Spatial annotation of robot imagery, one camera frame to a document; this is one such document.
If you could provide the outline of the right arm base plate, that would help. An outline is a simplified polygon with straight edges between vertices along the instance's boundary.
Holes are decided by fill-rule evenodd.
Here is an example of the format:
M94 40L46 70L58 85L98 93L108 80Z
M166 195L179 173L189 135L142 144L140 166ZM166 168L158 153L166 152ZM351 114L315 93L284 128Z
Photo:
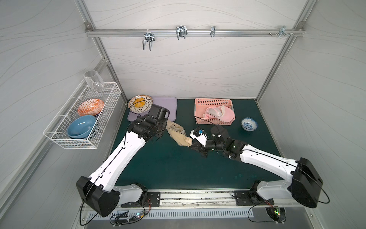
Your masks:
M254 206L254 205L274 205L274 200L263 199L255 191L250 190L234 190L231 196L235 199L237 206Z

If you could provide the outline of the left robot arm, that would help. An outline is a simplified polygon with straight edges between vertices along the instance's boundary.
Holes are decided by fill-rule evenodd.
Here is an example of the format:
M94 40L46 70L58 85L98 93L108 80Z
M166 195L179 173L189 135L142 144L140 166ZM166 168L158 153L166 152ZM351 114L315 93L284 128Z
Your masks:
M144 192L143 186L116 186L115 183L146 142L163 135L167 121L165 115L157 119L147 114L130 123L123 140L107 160L90 176L82 176L76 182L82 204L107 217L118 205L139 201Z

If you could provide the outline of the beige baseball cap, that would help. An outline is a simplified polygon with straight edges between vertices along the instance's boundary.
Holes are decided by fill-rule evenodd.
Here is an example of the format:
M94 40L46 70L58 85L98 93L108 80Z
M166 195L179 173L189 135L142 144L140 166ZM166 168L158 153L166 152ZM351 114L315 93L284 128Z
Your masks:
M179 145L183 147L190 147L193 139L186 135L185 130L182 126L175 122L167 121L166 129L170 137Z

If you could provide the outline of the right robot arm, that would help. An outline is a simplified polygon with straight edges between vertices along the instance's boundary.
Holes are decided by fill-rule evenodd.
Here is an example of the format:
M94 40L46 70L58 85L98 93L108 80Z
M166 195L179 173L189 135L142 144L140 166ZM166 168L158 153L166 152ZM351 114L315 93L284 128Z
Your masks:
M321 202L319 198L324 191L323 180L308 159L288 159L257 149L244 141L231 138L223 126L213 126L211 136L209 138L204 130L195 128L190 132L193 140L190 148L203 157L207 157L211 151L222 151L226 158L254 165L281 178L269 182L255 181L244 193L243 201L259 205L274 198L293 199L312 209Z

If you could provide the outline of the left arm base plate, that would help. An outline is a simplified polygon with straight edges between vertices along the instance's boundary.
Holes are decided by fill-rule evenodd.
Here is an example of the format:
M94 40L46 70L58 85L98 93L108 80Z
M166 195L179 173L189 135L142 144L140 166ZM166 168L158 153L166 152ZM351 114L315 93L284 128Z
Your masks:
M122 208L155 208L160 206L161 193L158 191L144 192L137 202L122 204Z

